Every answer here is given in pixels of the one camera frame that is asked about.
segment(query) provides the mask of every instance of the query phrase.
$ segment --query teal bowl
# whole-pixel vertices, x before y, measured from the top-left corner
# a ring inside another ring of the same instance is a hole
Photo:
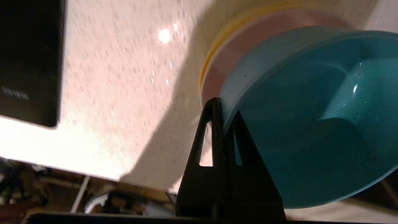
[[[285,208],[349,197],[397,168],[398,34],[279,34],[239,61],[220,101],[223,134],[239,110]]]

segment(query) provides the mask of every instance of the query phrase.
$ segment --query speckled countertop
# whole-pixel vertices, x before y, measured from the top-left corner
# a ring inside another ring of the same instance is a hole
[[[1,117],[0,156],[176,192],[211,42],[236,14],[263,3],[69,0],[59,126]],[[398,32],[398,1],[323,7],[356,28]]]

